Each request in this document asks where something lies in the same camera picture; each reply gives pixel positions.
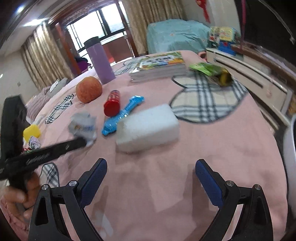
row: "white foam block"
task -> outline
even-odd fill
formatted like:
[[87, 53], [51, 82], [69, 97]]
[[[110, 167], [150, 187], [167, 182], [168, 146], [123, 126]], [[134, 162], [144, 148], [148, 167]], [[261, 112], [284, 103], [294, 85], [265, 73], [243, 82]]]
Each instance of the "white foam block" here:
[[118, 150], [131, 153], [172, 142], [179, 137], [179, 121], [168, 104], [131, 114], [117, 124]]

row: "red cylinder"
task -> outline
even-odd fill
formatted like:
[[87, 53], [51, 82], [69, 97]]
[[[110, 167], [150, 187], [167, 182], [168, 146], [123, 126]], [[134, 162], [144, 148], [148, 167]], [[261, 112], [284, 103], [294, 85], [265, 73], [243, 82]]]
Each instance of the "red cylinder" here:
[[120, 92], [113, 90], [110, 92], [107, 101], [104, 104], [104, 113], [106, 116], [116, 116], [120, 111]]

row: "yellow cap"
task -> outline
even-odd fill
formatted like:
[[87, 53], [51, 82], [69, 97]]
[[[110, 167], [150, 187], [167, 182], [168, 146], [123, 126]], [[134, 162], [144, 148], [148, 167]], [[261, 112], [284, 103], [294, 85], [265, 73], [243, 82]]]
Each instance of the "yellow cap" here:
[[29, 142], [29, 139], [31, 136], [39, 138], [40, 135], [41, 135], [41, 132], [37, 125], [30, 125], [23, 132], [24, 139], [27, 143]]

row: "plaid cloth patch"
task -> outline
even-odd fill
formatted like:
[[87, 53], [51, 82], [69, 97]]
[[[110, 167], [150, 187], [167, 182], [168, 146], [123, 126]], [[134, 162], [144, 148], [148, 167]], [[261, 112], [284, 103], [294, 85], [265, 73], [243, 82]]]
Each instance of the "plaid cloth patch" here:
[[44, 164], [42, 167], [41, 180], [46, 180], [51, 188], [59, 187], [59, 172], [57, 166], [54, 163]]
[[72, 105], [73, 98], [74, 94], [70, 94], [66, 96], [59, 104], [57, 104], [49, 116], [45, 119], [45, 124], [53, 123], [53, 121], [56, 120], [65, 109]]
[[123, 63], [123, 66], [114, 72], [115, 75], [124, 74], [136, 67], [136, 65], [144, 58], [148, 58], [147, 56], [141, 56], [137, 58], [128, 59]]
[[178, 119], [189, 122], [210, 123], [226, 117], [248, 93], [237, 80], [228, 87], [220, 87], [201, 72], [190, 71], [187, 77], [172, 80], [184, 89], [173, 97], [170, 106]]

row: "blue gripper pad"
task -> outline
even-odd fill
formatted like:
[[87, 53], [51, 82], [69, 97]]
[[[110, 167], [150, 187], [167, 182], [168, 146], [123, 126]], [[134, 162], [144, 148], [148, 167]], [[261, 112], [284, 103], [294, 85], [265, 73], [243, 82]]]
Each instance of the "blue gripper pad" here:
[[90, 205], [96, 192], [101, 185], [106, 173], [107, 173], [107, 162], [102, 159], [98, 165], [94, 165], [88, 172], [91, 175], [85, 181], [84, 186], [81, 189], [80, 207], [83, 209], [85, 206]]
[[223, 206], [222, 191], [200, 160], [195, 164], [195, 173], [211, 200], [211, 203], [221, 208]]

